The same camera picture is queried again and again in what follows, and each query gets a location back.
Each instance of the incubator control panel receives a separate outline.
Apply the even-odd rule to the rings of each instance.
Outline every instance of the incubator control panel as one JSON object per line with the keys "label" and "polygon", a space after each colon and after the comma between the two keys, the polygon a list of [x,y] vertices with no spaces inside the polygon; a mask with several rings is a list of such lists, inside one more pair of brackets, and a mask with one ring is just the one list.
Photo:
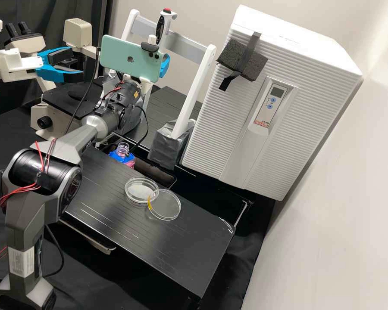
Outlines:
{"label": "incubator control panel", "polygon": [[259,113],[254,119],[254,123],[263,127],[269,127],[270,122],[275,116],[277,109],[279,108],[283,98],[286,95],[287,88],[273,83],[267,93],[266,98],[260,108]]}

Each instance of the plastic bottle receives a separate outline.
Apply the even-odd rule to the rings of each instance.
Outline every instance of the plastic bottle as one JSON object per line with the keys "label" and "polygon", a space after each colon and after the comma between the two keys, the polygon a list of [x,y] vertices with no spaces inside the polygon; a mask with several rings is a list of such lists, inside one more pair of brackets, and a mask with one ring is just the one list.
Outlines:
{"label": "plastic bottle", "polygon": [[134,154],[131,154],[131,153],[128,154],[128,152],[129,152],[129,144],[125,142],[121,142],[118,144],[118,147],[116,148],[115,151],[112,151],[109,153],[109,156],[127,165],[128,167],[134,169],[135,156]]}

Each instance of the white wall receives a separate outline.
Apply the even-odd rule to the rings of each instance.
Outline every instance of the white wall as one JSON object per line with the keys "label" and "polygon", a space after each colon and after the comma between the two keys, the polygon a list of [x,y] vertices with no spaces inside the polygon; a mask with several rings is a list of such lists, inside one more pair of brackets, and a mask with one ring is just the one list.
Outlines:
{"label": "white wall", "polygon": [[[178,13],[177,19],[172,22],[173,30],[202,44],[216,45],[219,55],[234,13],[239,4],[244,4],[334,38],[364,71],[373,61],[373,58],[366,59],[363,52],[372,40],[368,34],[386,10],[387,3],[388,0],[114,0],[110,33],[121,37],[131,9],[138,9],[143,16],[156,21],[160,10],[168,6]],[[167,75],[157,84],[161,87],[167,85],[187,94],[197,68],[196,64],[172,55]],[[214,66],[204,81],[200,101],[204,98],[213,71]]]}
{"label": "white wall", "polygon": [[357,53],[377,62],[272,224],[242,310],[388,309],[386,9]]}

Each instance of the yellow tape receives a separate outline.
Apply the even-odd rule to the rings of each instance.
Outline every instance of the yellow tape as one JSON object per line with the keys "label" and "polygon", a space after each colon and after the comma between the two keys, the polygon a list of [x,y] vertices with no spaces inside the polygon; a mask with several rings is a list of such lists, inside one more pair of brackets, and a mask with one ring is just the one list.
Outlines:
{"label": "yellow tape", "polygon": [[152,211],[152,206],[151,206],[151,195],[148,196],[148,209],[150,209]]}

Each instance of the black strap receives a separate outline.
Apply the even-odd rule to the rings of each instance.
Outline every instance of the black strap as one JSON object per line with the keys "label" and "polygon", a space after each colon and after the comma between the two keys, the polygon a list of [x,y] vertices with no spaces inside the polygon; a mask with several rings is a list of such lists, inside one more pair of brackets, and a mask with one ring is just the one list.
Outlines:
{"label": "black strap", "polygon": [[251,55],[253,54],[257,41],[260,38],[260,35],[261,34],[258,32],[253,33],[249,43],[246,46],[246,49],[243,52],[243,55],[241,56],[240,61],[237,64],[236,70],[234,70],[231,75],[224,78],[223,82],[221,82],[220,84],[220,87],[219,87],[220,90],[225,91],[228,85],[230,84],[230,82],[234,80],[236,77],[238,77],[239,75],[241,75],[247,63],[249,62]]}

